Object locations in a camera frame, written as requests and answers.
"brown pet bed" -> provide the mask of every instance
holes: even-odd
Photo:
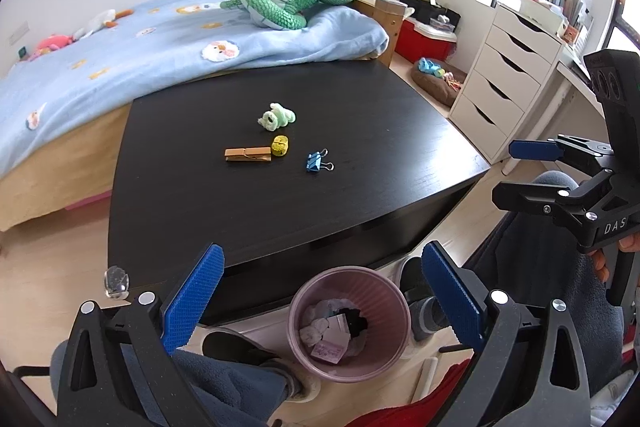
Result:
[[[441,65],[442,69],[445,71],[450,71],[453,73],[453,77],[460,84],[465,82],[466,73],[458,68],[455,68],[442,60],[434,60],[433,58],[429,58],[431,62],[435,64]],[[433,98],[438,100],[438,102],[443,103],[447,107],[451,107],[456,100],[456,97],[459,91],[456,91],[452,87],[449,86],[442,78],[438,78],[437,76],[433,76],[432,74],[422,73],[418,69],[418,62],[416,62],[411,69],[411,78],[413,81],[420,87],[420,89],[425,90],[429,93]]]

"black table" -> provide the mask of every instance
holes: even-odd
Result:
[[[271,102],[297,114],[276,133]],[[270,163],[226,162],[226,148],[289,137]],[[328,149],[332,172],[305,170]],[[209,244],[225,276],[202,322],[287,304],[329,267],[378,267],[414,248],[488,170],[465,137],[376,61],[241,71],[137,99],[120,147],[110,266],[131,295],[171,286]]]

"electrical outlet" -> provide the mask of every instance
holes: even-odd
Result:
[[[29,33],[29,23],[25,21],[9,36],[9,45],[13,46],[27,33]]]

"human hand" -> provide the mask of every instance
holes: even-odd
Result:
[[[623,252],[640,251],[640,232],[627,235],[620,239],[618,241],[618,248]],[[588,255],[593,260],[593,269],[598,279],[602,282],[607,282],[609,279],[609,269],[606,266],[607,260],[604,257],[604,252],[602,250],[596,250],[590,252]]]

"table drawer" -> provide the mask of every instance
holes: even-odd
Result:
[[[544,30],[502,6],[498,6],[495,11],[494,26],[498,26],[509,35],[516,37],[547,62],[553,62],[560,49],[560,42]]]
[[[540,84],[521,67],[486,44],[478,57],[475,70],[513,100],[521,110],[527,110],[540,89]]]
[[[486,43],[529,73],[539,84],[545,80],[551,64],[515,37],[492,26]]]
[[[465,84],[465,96],[509,136],[522,118],[522,110],[477,71],[471,72]]]
[[[450,120],[482,152],[491,159],[507,141],[498,126],[478,109],[464,94],[449,115]]]

